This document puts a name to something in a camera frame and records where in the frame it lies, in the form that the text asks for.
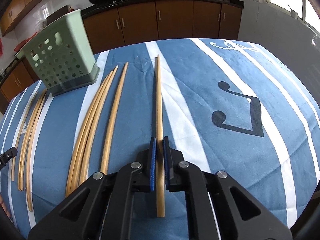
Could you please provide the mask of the person's left hand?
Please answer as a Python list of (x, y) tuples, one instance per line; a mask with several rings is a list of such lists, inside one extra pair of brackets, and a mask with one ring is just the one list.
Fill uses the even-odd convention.
[(0, 194), (0, 202), (1, 202), (1, 222), (8, 220), (12, 223), (10, 210), (7, 208), (1, 194)]

